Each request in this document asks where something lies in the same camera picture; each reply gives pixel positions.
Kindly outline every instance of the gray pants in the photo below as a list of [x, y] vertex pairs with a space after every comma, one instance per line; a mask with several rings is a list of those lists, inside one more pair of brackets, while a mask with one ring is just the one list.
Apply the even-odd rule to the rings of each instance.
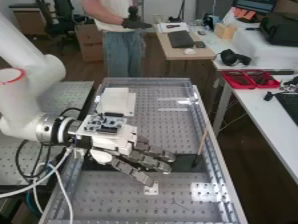
[[143, 38], [139, 32], [107, 32], [104, 52], [110, 77], [141, 76]]

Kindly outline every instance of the mounting hole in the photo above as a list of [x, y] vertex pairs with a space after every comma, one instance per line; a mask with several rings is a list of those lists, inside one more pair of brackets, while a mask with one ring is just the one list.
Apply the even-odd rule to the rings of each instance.
[[50, 131], [50, 126], [44, 127], [44, 131], [48, 132]]

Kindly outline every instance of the cardboard box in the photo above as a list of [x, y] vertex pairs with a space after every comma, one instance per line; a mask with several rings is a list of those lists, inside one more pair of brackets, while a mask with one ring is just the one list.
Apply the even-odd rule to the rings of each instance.
[[86, 62], [103, 61], [103, 34], [98, 30], [96, 25], [78, 25], [76, 35], [82, 48], [83, 60]]
[[215, 33], [221, 39], [233, 39], [236, 29], [235, 26], [227, 26], [223, 23], [217, 23]]
[[84, 45], [82, 45], [82, 55], [83, 55], [83, 60], [86, 62], [103, 61], [104, 60], [103, 44], [86, 43]]
[[103, 34], [98, 30], [96, 24], [78, 25], [76, 34], [80, 43], [103, 43]]
[[47, 35], [44, 31], [46, 23], [40, 11], [14, 11], [20, 26], [22, 33], [26, 35]]

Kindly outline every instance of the mouse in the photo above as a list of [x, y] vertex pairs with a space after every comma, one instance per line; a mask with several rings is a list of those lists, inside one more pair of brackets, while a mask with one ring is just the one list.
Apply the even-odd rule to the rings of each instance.
[[197, 54], [197, 51], [195, 49], [192, 49], [192, 48], [187, 48], [184, 50], [184, 54], [187, 54], [187, 55]]

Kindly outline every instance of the white shirt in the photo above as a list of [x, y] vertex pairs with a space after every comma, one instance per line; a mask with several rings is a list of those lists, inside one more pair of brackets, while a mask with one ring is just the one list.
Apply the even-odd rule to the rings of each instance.
[[[133, 5], [133, 0], [100, 0], [106, 8], [118, 16], [128, 18], [130, 12], [128, 8]], [[132, 29], [126, 29], [123, 26], [112, 25], [96, 21], [96, 26], [99, 30], [106, 30], [111, 32], [132, 32]]]

